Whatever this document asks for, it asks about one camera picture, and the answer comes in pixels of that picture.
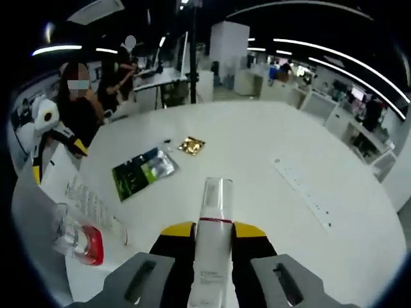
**woman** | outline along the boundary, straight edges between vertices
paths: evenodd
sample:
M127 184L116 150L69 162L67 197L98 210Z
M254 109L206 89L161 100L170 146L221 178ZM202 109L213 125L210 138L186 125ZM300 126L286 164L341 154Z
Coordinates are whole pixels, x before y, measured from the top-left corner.
M90 146L100 125L104 111L97 95L90 89L90 77L83 63L69 62L60 78L57 94L60 120L83 142Z
M97 95L104 110L116 111L119 105L117 100L118 90L124 86L129 79L132 79L133 75L134 70L131 70L122 80L117 82L114 61L104 60L101 62L101 80L98 85Z
M130 72L136 71L137 65L132 64L130 61L130 55L127 49L120 47L118 51L118 63L119 68L117 71L117 81L123 80ZM133 91L133 78L128 78L126 82L120 86L119 93L121 94L122 101L128 101L130 93Z

